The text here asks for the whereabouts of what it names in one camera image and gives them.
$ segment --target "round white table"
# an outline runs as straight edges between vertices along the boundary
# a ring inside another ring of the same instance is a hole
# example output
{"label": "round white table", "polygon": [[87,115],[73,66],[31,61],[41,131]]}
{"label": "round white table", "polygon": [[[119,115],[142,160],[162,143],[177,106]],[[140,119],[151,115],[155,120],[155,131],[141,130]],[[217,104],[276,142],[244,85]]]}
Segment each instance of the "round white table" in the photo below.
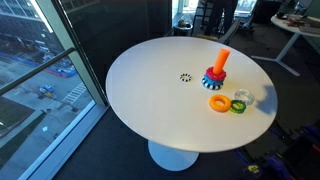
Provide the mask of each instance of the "round white table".
{"label": "round white table", "polygon": [[[201,80],[221,48],[231,50],[224,66],[227,77],[222,89],[212,91]],[[182,82],[183,73],[192,80]],[[211,96],[233,99],[238,89],[256,98],[243,114],[209,106]],[[118,117],[149,140],[155,162],[171,171],[190,167],[199,152],[250,143],[269,128],[277,112],[275,88],[259,65],[228,46],[192,37],[153,39],[128,49],[110,67],[106,92]]]}
{"label": "round white table", "polygon": [[[309,17],[312,20],[315,21],[320,21],[318,18],[313,18]],[[276,62],[283,68],[287,69],[289,72],[294,74],[295,76],[300,76],[300,74],[290,68],[288,65],[284,64],[281,62],[282,58],[287,54],[291,46],[293,45],[294,42],[299,38],[300,35],[305,35],[305,36],[312,36],[312,37],[320,37],[320,34],[315,34],[315,33],[306,33],[306,32],[301,32],[299,27],[293,27],[293,26],[288,26],[286,23],[287,20],[279,19],[276,16],[272,16],[271,22],[275,24],[276,26],[285,29],[287,31],[293,32],[294,35],[291,37],[291,39],[288,41],[288,43],[284,46],[282,51],[279,53],[279,55],[274,59],[274,58],[266,58],[266,57],[260,57],[260,56],[251,56],[252,58],[259,59],[259,60],[264,60],[264,61],[271,61],[271,62]]]}

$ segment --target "orange ring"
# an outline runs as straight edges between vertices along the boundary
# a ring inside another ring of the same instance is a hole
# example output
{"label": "orange ring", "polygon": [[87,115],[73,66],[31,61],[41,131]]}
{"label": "orange ring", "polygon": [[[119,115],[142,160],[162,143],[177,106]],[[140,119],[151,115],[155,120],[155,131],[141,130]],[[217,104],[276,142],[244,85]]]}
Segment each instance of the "orange ring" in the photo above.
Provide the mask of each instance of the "orange ring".
{"label": "orange ring", "polygon": [[[217,104],[216,103],[217,101],[223,103],[223,105]],[[231,107],[231,101],[228,97],[221,95],[221,94],[217,94],[217,95],[214,95],[210,98],[209,105],[212,109],[214,109],[216,111],[226,112]]]}

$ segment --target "table pedestal base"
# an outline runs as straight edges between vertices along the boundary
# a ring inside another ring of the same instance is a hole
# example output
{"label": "table pedestal base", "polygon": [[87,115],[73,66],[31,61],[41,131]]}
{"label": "table pedestal base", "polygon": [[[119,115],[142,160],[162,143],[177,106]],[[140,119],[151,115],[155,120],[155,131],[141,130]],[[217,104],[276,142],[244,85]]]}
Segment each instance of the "table pedestal base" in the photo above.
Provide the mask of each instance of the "table pedestal base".
{"label": "table pedestal base", "polygon": [[300,73],[298,73],[297,71],[293,70],[291,67],[289,67],[288,65],[284,64],[283,62],[277,61],[277,59],[265,58],[265,57],[260,57],[260,56],[251,56],[251,58],[278,63],[280,66],[282,66],[283,68],[285,68],[286,70],[291,72],[293,75],[300,76]]}
{"label": "table pedestal base", "polygon": [[260,56],[251,56],[251,58],[254,59],[259,59],[259,60],[264,60],[264,61],[271,61],[271,62],[276,62],[278,63],[280,66],[284,67],[286,70],[288,70],[289,72],[291,72],[293,75],[295,76],[300,76],[300,74],[293,70],[291,67],[287,66],[286,64],[284,64],[283,62],[281,62],[282,58],[287,54],[287,52],[289,51],[289,49],[291,48],[291,46],[293,45],[294,42],[296,42],[296,40],[298,39],[298,37],[300,36],[299,33],[295,33],[291,39],[288,41],[288,43],[285,45],[285,47],[282,49],[282,51],[280,52],[280,54],[277,56],[277,58],[272,59],[272,58],[266,58],[266,57],[260,57]]}
{"label": "table pedestal base", "polygon": [[198,158],[199,153],[182,151],[155,142],[148,142],[149,152],[153,160],[169,171],[182,171],[189,168]]}

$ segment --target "person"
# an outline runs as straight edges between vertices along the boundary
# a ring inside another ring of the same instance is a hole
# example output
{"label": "person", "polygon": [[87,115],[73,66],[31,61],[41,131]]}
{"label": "person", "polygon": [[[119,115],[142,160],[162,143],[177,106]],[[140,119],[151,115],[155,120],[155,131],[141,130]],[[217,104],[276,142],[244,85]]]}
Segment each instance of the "person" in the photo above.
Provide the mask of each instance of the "person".
{"label": "person", "polygon": [[222,12],[224,12],[223,30],[227,32],[231,27],[237,5],[238,0],[215,0],[204,35],[210,36],[213,28],[219,26]]}

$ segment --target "desk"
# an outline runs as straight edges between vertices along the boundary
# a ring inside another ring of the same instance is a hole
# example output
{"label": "desk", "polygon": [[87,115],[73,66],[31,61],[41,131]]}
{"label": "desk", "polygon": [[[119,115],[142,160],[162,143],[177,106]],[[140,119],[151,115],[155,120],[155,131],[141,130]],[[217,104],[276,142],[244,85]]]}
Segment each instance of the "desk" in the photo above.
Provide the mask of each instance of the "desk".
{"label": "desk", "polygon": [[[231,50],[224,87],[208,90],[201,80],[222,47]],[[192,80],[182,82],[183,73]],[[256,98],[243,114],[210,108],[211,96],[233,98],[240,88]],[[190,167],[199,152],[250,143],[269,128],[277,111],[273,83],[258,64],[223,44],[193,37],[153,39],[128,49],[111,65],[106,92],[118,117],[149,140],[155,162],[171,171]]]}
{"label": "desk", "polygon": [[[317,18],[312,18],[309,17],[310,19],[313,20],[318,20],[320,21],[320,19]],[[298,72],[296,72],[295,70],[293,70],[292,68],[290,68],[289,66],[287,66],[286,64],[284,64],[281,60],[282,58],[287,54],[287,52],[289,51],[289,49],[291,48],[291,46],[293,45],[294,42],[296,42],[296,40],[299,38],[299,36],[302,35],[306,35],[306,36],[313,36],[313,37],[320,37],[319,34],[312,34],[312,33],[305,33],[305,32],[301,32],[299,30],[298,27],[290,27],[287,26],[287,24],[285,23],[286,20],[282,20],[282,19],[278,19],[276,16],[272,16],[271,18],[271,22],[273,24],[275,24],[276,26],[285,29],[287,31],[293,32],[294,35],[291,37],[291,39],[288,41],[288,43],[285,45],[285,47],[282,49],[282,51],[280,52],[280,54],[275,58],[266,58],[266,57],[260,57],[260,56],[251,56],[254,59],[259,59],[259,60],[264,60],[264,61],[271,61],[271,62],[276,62],[278,63],[280,66],[284,67],[285,69],[287,69],[288,71],[290,71],[292,74],[294,74],[295,76],[300,76],[300,74]]]}

